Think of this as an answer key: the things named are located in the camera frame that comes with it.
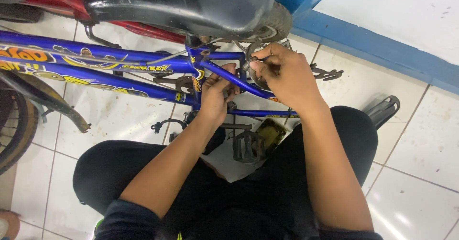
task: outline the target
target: white wall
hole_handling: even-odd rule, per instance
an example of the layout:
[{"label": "white wall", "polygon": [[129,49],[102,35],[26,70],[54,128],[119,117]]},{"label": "white wall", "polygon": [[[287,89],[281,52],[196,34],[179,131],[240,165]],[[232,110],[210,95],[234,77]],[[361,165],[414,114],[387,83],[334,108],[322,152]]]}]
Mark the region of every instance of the white wall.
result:
[{"label": "white wall", "polygon": [[459,0],[322,0],[314,10],[459,65]]}]

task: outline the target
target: bicycle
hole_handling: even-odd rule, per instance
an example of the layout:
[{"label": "bicycle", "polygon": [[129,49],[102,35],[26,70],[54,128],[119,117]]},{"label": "bicycle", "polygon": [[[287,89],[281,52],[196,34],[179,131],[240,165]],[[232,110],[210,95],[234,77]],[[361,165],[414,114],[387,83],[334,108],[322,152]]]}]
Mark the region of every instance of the bicycle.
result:
[{"label": "bicycle", "polygon": [[[119,0],[86,0],[85,4],[91,17],[98,21],[118,19],[121,15],[124,17],[122,20],[148,23],[145,16],[141,16],[146,13],[148,6],[136,7],[140,2],[145,3],[147,0],[130,1],[134,3]],[[203,7],[203,0],[195,1],[201,3],[200,8]],[[165,23],[169,23],[169,20],[173,20],[171,21],[173,25],[167,24],[169,30],[185,31],[183,32],[186,36],[185,50],[175,54],[161,51],[156,53],[131,51],[13,32],[0,32],[0,46],[3,47],[0,49],[0,80],[4,84],[0,86],[2,86],[3,90],[15,90],[26,98],[46,106],[49,110],[54,110],[67,116],[82,133],[90,129],[90,124],[49,85],[37,77],[190,105],[192,113],[195,113],[200,108],[201,85],[206,79],[204,70],[207,69],[239,86],[242,93],[249,92],[261,98],[278,102],[278,99],[269,90],[266,83],[255,76],[248,63],[252,60],[251,54],[256,49],[265,47],[267,42],[279,42],[286,38],[291,27],[291,16],[287,10],[273,0],[251,1],[254,3],[253,6],[257,7],[251,10],[253,15],[257,15],[256,18],[250,18],[249,12],[243,12],[246,17],[231,21],[230,18],[234,17],[229,15],[223,18],[226,23],[223,22],[218,27],[215,25],[216,22],[205,22],[203,17],[199,17],[197,20],[194,17],[188,17],[187,15],[190,13],[198,14],[200,12],[196,9],[196,6],[180,5],[180,1],[175,2],[176,7],[186,9],[188,11],[187,14],[171,13],[170,10],[161,10],[156,13],[158,17],[163,17],[156,25],[164,26]],[[132,18],[128,17],[129,14],[120,11],[132,8],[130,4],[133,4],[133,8],[138,10]],[[150,2],[149,4],[149,7],[156,6],[159,8],[158,3]],[[208,13],[206,18],[208,19],[215,14],[215,10],[227,9],[224,4],[217,7],[210,6],[209,2],[207,4]],[[265,24],[268,21],[271,24],[281,23],[280,27],[282,29],[273,29],[266,26]],[[217,51],[219,47],[214,45],[217,41],[232,42],[237,45],[241,52]],[[240,42],[251,42],[251,44],[248,47],[244,47]],[[290,47],[288,39],[282,44]],[[239,63],[236,75],[213,63],[212,61],[214,60],[236,60]],[[343,73],[343,71],[336,70],[321,70],[315,64],[312,64],[311,68],[313,72],[318,73],[315,75],[316,79],[325,81],[337,79]],[[155,86],[99,70],[149,73],[154,77],[153,82],[173,83],[176,84],[176,87]],[[180,77],[175,80],[166,78],[174,73],[192,74],[192,76]],[[234,103],[229,104],[228,114],[252,117],[298,117],[295,111],[291,109],[288,111],[240,110],[237,109]],[[152,126],[152,129],[158,132],[161,125],[168,121],[173,120],[158,122]],[[189,121],[188,119],[178,122],[181,122],[182,127],[185,127]],[[243,137],[234,137],[235,140],[244,140],[246,143],[258,138],[249,132],[245,133]],[[235,153],[236,151],[239,151],[239,153],[241,151],[241,144],[238,144],[238,146],[239,149],[235,150]],[[250,144],[246,144],[246,151],[248,152],[245,154],[246,158],[243,157],[242,161],[253,160],[253,156],[259,150],[254,149],[251,151],[249,146]],[[0,164],[3,159],[10,161],[4,166],[0,166],[0,173],[4,170],[4,167],[10,166],[13,161],[19,159],[21,153],[25,151],[24,148],[26,149],[27,146],[22,146],[23,151],[16,151],[14,158],[11,158],[10,153],[5,153],[4,151],[0,153]]]}]

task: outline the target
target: white tile floor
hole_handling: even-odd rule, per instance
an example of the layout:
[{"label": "white tile floor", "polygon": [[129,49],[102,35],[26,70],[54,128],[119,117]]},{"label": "white tile floor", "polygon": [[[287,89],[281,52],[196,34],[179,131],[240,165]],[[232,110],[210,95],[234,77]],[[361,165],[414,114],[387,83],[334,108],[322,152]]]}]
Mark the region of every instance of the white tile floor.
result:
[{"label": "white tile floor", "polygon": [[[91,43],[74,20],[45,14],[35,25],[0,22],[17,31]],[[96,26],[95,34],[124,49],[178,52],[183,46],[135,35],[110,24]],[[290,36],[292,45],[309,61],[325,70],[344,70],[335,81],[318,81],[330,106],[347,105],[366,110],[388,95],[400,99],[401,108],[378,131],[379,146],[362,189],[367,196],[375,230],[385,240],[459,240],[459,96],[317,43]],[[234,49],[223,45],[225,50]],[[58,113],[40,122],[33,144],[16,173],[12,209],[22,215],[18,240],[85,240],[92,238],[102,216],[82,206],[72,190],[78,157],[108,139],[167,143],[167,135],[180,132],[175,124],[154,134],[150,125],[169,117],[182,119],[190,108],[149,98],[94,90],[46,81],[93,124],[81,134]],[[240,108],[286,109],[251,95],[235,100]],[[238,117],[238,123],[260,123]],[[286,126],[292,128],[295,119]],[[230,144],[206,157],[230,181],[254,167],[234,162]]]}]

